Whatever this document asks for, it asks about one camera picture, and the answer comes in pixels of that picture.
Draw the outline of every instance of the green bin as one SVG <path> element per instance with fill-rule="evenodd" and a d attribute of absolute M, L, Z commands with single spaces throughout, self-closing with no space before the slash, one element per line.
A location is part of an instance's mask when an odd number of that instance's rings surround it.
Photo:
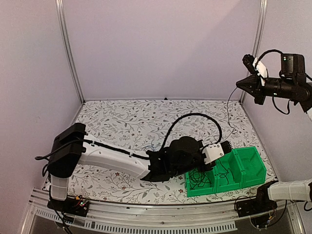
<path fill-rule="evenodd" d="M 263 184 L 267 169 L 255 147 L 235 149 L 234 153 L 237 155 L 242 168 L 244 169 L 245 177 L 243 188 Z"/>
<path fill-rule="evenodd" d="M 187 197 L 228 192 L 265 182 L 267 169 L 255 147 L 234 149 L 215 162 L 212 171 L 201 173 L 195 169 L 185 174 Z M 196 178 L 200 176 L 205 179 L 198 183 Z"/>
<path fill-rule="evenodd" d="M 218 180 L 217 193 L 241 189 L 243 187 L 245 173 L 237 155 L 233 151 L 217 159 L 215 163 Z"/>
<path fill-rule="evenodd" d="M 218 182 L 216 174 L 216 168 L 208 172 L 199 172 L 197 169 L 194 169 L 191 172 L 185 173 L 187 197 L 215 194 Z M 198 176 L 204 176 L 203 182 L 197 183 L 193 180 L 193 178 L 196 179 Z"/>

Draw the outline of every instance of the floral tablecloth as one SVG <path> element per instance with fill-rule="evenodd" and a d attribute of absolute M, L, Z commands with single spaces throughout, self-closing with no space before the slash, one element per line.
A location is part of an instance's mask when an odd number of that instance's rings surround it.
<path fill-rule="evenodd" d="M 234 148 L 255 146 L 267 168 L 266 181 L 275 178 L 272 166 L 263 151 L 254 129 L 237 101 L 229 102 L 230 123 L 226 101 L 201 100 L 112 100 L 88 101 L 76 122 L 86 124 L 87 132 L 101 140 L 134 150 L 153 150 L 161 147 L 172 122 L 179 116 L 200 112 L 213 117 L 221 125 L 223 140 Z M 218 129 L 203 117 L 189 117 L 173 129 L 167 143 L 181 136 L 214 143 Z M 49 182 L 43 189 L 48 189 Z M 184 204 L 216 202 L 253 196 L 256 187 L 207 196 L 187 197 L 184 176 L 167 182 L 141 181 L 128 174 L 89 165 L 78 165 L 70 179 L 70 195 L 83 195 L 95 200 L 136 204 Z"/>

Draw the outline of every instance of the metal strip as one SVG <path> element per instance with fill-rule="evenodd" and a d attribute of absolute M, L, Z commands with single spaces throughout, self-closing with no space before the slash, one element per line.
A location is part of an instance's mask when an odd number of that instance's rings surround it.
<path fill-rule="evenodd" d="M 57 221 L 54 212 L 46 207 L 48 200 L 48 192 L 34 189 L 29 204 L 35 207 L 36 215 Z M 278 202 L 280 209 L 283 203 Z M 120 231 L 122 228 L 129 228 L 134 234 L 148 234 L 149 230 L 155 234 L 223 233 L 237 230 L 235 222 L 247 218 L 249 216 L 238 217 L 234 201 L 192 205 L 132 205 L 92 200 L 87 217 L 76 216 L 73 226 L 105 233 L 127 233 Z"/>
<path fill-rule="evenodd" d="M 72 126 L 72 125 L 76 122 L 78 116 L 80 115 L 80 112 L 82 111 L 83 106 L 84 106 L 84 104 L 81 104 L 81 105 L 80 105 L 78 111 L 76 112 L 76 114 L 75 114 L 73 120 L 72 120 L 71 123 L 70 123 L 70 126 Z"/>
<path fill-rule="evenodd" d="M 59 21 L 60 31 L 61 31 L 62 38 L 63 38 L 63 43 L 64 43 L 64 48 L 66 52 L 69 69 L 72 75 L 72 79 L 74 82 L 74 86 L 75 86 L 79 101 L 83 104 L 85 101 L 84 101 L 81 85 L 78 79 L 72 50 L 71 50 L 70 43 L 69 43 L 68 31 L 66 27 L 65 14 L 64 14 L 64 7 L 63 7 L 63 0 L 56 0 L 56 6 L 57 6 L 57 12 L 58 12 L 58 21 Z"/>
<path fill-rule="evenodd" d="M 268 6 L 268 0 L 261 0 L 260 3 L 260 11 L 259 11 L 259 18 L 258 18 L 258 26 L 257 26 L 257 32 L 256 32 L 256 36 L 255 36 L 255 40 L 254 40 L 254 45 L 253 45 L 253 53 L 252 55 L 254 57 L 257 56 L 258 52 L 259 52 L 259 48 L 260 48 L 260 44 L 261 44 L 261 39 L 262 39 L 262 34 L 263 34 L 263 28 L 264 28 L 264 24 L 265 24 L 265 18 L 266 18 L 266 14 L 267 14 L 267 6 Z M 241 96 L 240 96 L 240 100 L 239 102 L 243 105 L 246 99 L 246 92 L 243 91 Z"/>
<path fill-rule="evenodd" d="M 290 222 L 292 223 L 294 233 L 305 234 L 306 232 L 302 223 L 302 219 L 297 204 L 291 202 L 291 204 L 287 206 L 287 210 L 289 213 Z"/>

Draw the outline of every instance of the black cable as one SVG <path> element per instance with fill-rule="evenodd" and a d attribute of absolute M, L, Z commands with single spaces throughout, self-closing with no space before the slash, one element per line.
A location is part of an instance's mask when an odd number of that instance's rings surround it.
<path fill-rule="evenodd" d="M 45 165 L 43 166 L 43 168 L 42 168 L 42 172 L 41 172 L 42 177 L 45 177 L 45 175 L 46 175 L 46 173 L 47 173 L 47 171 L 48 171 L 47 168 L 48 168 L 48 163 L 45 164 Z"/>
<path fill-rule="evenodd" d="M 229 184 L 230 182 L 229 182 L 229 179 L 228 179 L 228 174 L 230 173 L 229 171 L 231 171 L 231 169 L 230 169 L 230 168 L 226 169 L 225 166 L 223 166 L 221 160 L 220 160 L 220 159 L 218 159 L 218 160 L 219 160 L 221 166 L 222 166 L 222 167 L 224 168 L 224 170 L 226 171 L 225 173 L 220 173 L 220 176 L 219 176 L 219 177 L 220 177 L 220 178 L 226 178 L 226 180 L 227 180 L 227 182 L 228 182 L 228 184 Z"/>
<path fill-rule="evenodd" d="M 235 202 L 234 202 L 234 210 L 235 210 L 236 212 L 238 212 L 238 210 L 236 209 L 236 203 L 237 203 L 237 201 L 238 201 L 241 197 L 245 197 L 245 198 L 248 198 L 249 200 L 252 200 L 252 197 L 250 197 L 250 196 L 242 195 L 242 196 L 237 197 L 237 198 L 235 199 Z"/>
<path fill-rule="evenodd" d="M 231 96 L 233 95 L 233 93 L 236 91 L 236 89 L 237 89 L 237 87 L 231 92 L 231 94 L 230 94 L 230 96 L 229 96 L 229 98 L 228 98 L 228 101 L 227 101 L 227 103 L 226 103 L 226 111 L 227 111 L 227 113 L 228 113 L 228 125 L 232 128 L 232 131 L 231 131 L 231 133 L 230 133 L 224 140 L 227 140 L 227 139 L 230 137 L 230 135 L 235 131 L 235 127 L 233 127 L 233 126 L 230 124 L 229 101 L 230 101 Z"/>
<path fill-rule="evenodd" d="M 306 203 L 304 204 L 304 207 L 303 207 L 304 211 L 312 211 L 312 207 L 309 208 L 309 209 L 307 209 L 307 204 L 308 204 L 308 202 L 306 202 Z"/>
<path fill-rule="evenodd" d="M 53 202 L 52 202 L 52 196 L 51 196 L 51 187 L 49 189 L 49 197 L 50 197 L 50 204 L 54 210 L 54 212 L 57 214 L 57 216 L 59 217 L 59 219 L 62 221 L 63 223 L 63 229 L 64 231 L 66 231 L 66 233 L 68 234 L 73 234 L 70 229 L 69 229 L 69 226 L 65 223 L 64 219 L 59 215 L 59 213 L 56 211 L 56 209 L 54 208 L 54 205 L 53 205 Z"/>
<path fill-rule="evenodd" d="M 286 208 L 287 208 L 287 200 L 285 200 L 285 208 L 284 208 L 284 210 L 283 210 L 282 215 L 278 218 L 278 220 L 277 220 L 275 223 L 273 223 L 273 224 L 271 224 L 271 225 L 269 224 L 268 227 L 271 227 L 271 226 L 275 225 L 276 223 L 278 223 L 278 222 L 282 219 L 282 217 L 284 216 L 284 213 L 285 213 L 285 211 L 286 211 Z"/>
<path fill-rule="evenodd" d="M 307 75 L 307 78 L 310 80 L 310 81 L 312 81 L 312 78 L 308 75 L 308 74 L 306 74 Z"/>
<path fill-rule="evenodd" d="M 144 156 L 141 156 L 141 155 L 137 155 L 137 154 L 132 154 L 124 149 L 119 149 L 119 148 L 115 148 L 113 146 L 110 146 L 110 145 L 105 145 L 101 142 L 97 142 L 97 141 L 91 141 L 91 140 L 83 140 L 84 142 L 87 142 L 89 144 L 95 144 L 97 146 L 100 146 L 100 147 L 104 147 L 106 149 L 109 149 L 109 150 L 114 150 L 114 151 L 118 151 L 120 153 L 123 153 L 123 154 L 126 154 L 126 155 L 129 155 L 129 156 L 132 156 L 132 157 L 137 157 L 137 158 L 141 158 L 141 159 L 145 159 L 145 160 L 149 160 L 150 158 L 149 157 L 144 157 Z"/>
<path fill-rule="evenodd" d="M 208 178 L 207 172 L 200 172 L 198 169 L 191 170 L 189 172 L 190 188 L 195 187 L 203 188 L 207 183 L 211 184 L 211 180 Z"/>
<path fill-rule="evenodd" d="M 188 114 L 186 114 L 186 115 L 183 115 L 183 116 L 177 118 L 177 119 L 173 122 L 173 124 L 172 124 L 171 127 L 169 128 L 169 130 L 168 130 L 168 132 L 167 132 L 167 134 L 166 134 L 166 137 L 165 137 L 165 139 L 164 139 L 164 141 L 163 141 L 163 143 L 162 143 L 162 146 L 161 146 L 161 148 L 160 148 L 161 150 L 165 147 L 166 141 L 167 141 L 167 139 L 168 139 L 168 136 L 170 135 L 170 132 L 172 131 L 172 129 L 174 128 L 174 126 L 175 126 L 181 119 L 186 118 L 186 117 L 189 117 L 189 116 L 202 116 L 202 117 L 205 117 L 205 118 L 211 120 L 213 123 L 215 123 L 215 125 L 217 126 L 217 128 L 218 128 L 218 130 L 219 130 L 219 139 L 218 139 L 218 141 L 216 142 L 216 144 L 219 143 L 219 142 L 221 141 L 221 139 L 222 139 L 222 129 L 221 129 L 220 125 L 218 124 L 218 122 L 217 122 L 214 118 L 212 118 L 212 117 L 210 117 L 210 116 L 208 116 L 208 115 L 206 115 L 206 114 L 202 114 L 202 113 L 188 113 Z"/>
<path fill-rule="evenodd" d="M 272 52 L 277 52 L 277 53 L 279 53 L 279 54 L 283 54 L 283 52 L 281 52 L 280 50 L 275 50 L 275 49 L 272 49 L 272 50 L 267 50 L 267 51 L 265 51 L 262 55 L 260 55 L 260 57 L 258 58 L 258 61 L 255 63 L 255 65 L 254 65 L 254 68 L 256 69 L 257 68 L 257 65 L 258 65 L 258 63 L 260 62 L 260 60 L 262 60 L 263 59 L 263 57 L 265 56 L 265 55 L 267 55 L 268 53 L 272 53 Z"/>
<path fill-rule="evenodd" d="M 284 115 L 289 115 L 291 110 L 289 108 L 289 103 L 290 103 L 290 99 L 288 100 L 288 103 L 287 103 L 287 113 L 286 112 L 283 112 L 282 110 L 280 110 L 277 106 L 276 106 L 276 103 L 274 101 L 274 97 L 272 97 L 272 103 L 273 103 L 273 106 L 275 107 L 275 109 L 277 109 L 280 113 L 284 114 Z"/>
<path fill-rule="evenodd" d="M 58 149 L 52 151 L 51 153 L 49 153 L 49 154 L 47 154 L 47 155 L 45 155 L 45 156 L 36 156 L 36 157 L 35 157 L 35 160 L 44 160 L 44 159 L 45 159 L 45 160 L 49 160 L 49 157 L 50 157 L 52 154 L 55 154 L 56 152 L 58 152 L 58 151 L 64 149 L 65 147 L 67 147 L 68 145 L 70 145 L 70 144 L 72 144 L 72 143 L 82 142 L 82 141 L 84 141 L 84 140 L 80 140 L 80 139 L 79 139 L 79 140 L 72 140 L 72 141 L 70 141 L 70 142 L 67 142 L 66 144 L 62 145 L 62 146 L 59 147 Z"/>

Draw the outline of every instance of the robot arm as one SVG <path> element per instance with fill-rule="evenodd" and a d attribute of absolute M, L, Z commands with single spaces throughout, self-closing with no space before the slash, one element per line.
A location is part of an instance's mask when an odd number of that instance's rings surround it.
<path fill-rule="evenodd" d="M 266 96 L 287 98 L 296 105 L 300 103 L 302 110 L 312 119 L 312 83 L 307 83 L 305 62 L 303 55 L 283 54 L 279 52 L 281 59 L 280 78 L 268 77 L 266 67 L 251 55 L 245 55 L 243 63 L 251 75 L 236 83 L 237 87 L 254 97 L 256 104 L 263 105 Z"/>
<path fill-rule="evenodd" d="M 58 135 L 47 171 L 51 176 L 51 198 L 67 198 L 69 177 L 76 165 L 94 165 L 128 173 L 145 181 L 167 181 L 192 169 L 212 170 L 215 160 L 232 150 L 228 141 L 204 147 L 202 141 L 183 136 L 157 152 L 134 151 L 102 142 L 75 123 Z"/>
<path fill-rule="evenodd" d="M 260 59 L 270 52 L 280 53 L 280 78 L 268 77 Z M 256 104 L 263 105 L 265 97 L 287 98 L 300 103 L 312 120 L 312 83 L 307 83 L 304 57 L 299 54 L 283 54 L 277 50 L 263 53 L 259 59 L 245 55 L 243 63 L 251 75 L 236 83 L 237 87 L 254 97 Z M 312 201 L 312 179 L 293 182 L 268 182 L 257 189 L 255 199 L 235 203 L 239 216 L 253 215 L 276 208 L 276 200 Z"/>

